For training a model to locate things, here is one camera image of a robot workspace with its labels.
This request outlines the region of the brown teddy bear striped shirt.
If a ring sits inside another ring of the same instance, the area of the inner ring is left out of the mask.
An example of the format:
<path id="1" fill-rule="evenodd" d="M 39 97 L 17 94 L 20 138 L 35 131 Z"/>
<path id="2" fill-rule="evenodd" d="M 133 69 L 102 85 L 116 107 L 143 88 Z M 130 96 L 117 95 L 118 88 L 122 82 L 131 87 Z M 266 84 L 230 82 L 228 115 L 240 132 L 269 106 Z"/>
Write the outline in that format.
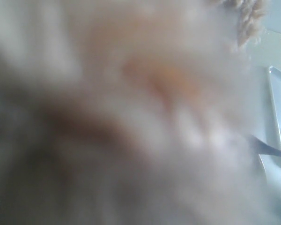
<path id="1" fill-rule="evenodd" d="M 281 225 L 251 136 L 265 0 L 0 0 L 0 225 Z"/>

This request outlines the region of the dark red wooden spoon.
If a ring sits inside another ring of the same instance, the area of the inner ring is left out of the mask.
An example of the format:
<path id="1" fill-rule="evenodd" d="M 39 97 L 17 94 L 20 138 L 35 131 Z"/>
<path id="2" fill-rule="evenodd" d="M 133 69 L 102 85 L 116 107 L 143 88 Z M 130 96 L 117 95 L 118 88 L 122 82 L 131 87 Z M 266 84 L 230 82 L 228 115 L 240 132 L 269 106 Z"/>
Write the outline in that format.
<path id="1" fill-rule="evenodd" d="M 270 155 L 270 156 L 276 156 L 281 158 L 281 150 L 278 150 L 274 147 L 271 147 L 258 139 L 255 136 L 250 136 L 250 144 L 253 148 L 253 150 L 258 153 L 259 155 Z"/>

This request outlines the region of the white rectangular plastic tray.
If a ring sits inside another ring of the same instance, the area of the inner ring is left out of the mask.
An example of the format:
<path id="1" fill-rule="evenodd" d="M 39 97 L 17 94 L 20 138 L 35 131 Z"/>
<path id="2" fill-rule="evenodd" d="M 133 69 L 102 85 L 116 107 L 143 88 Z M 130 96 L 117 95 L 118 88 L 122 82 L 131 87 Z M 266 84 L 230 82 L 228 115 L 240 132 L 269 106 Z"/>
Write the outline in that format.
<path id="1" fill-rule="evenodd" d="M 265 142 L 281 151 L 281 71 L 273 66 L 258 67 L 262 82 Z M 281 157 L 270 160 L 267 167 L 270 184 L 281 189 Z"/>

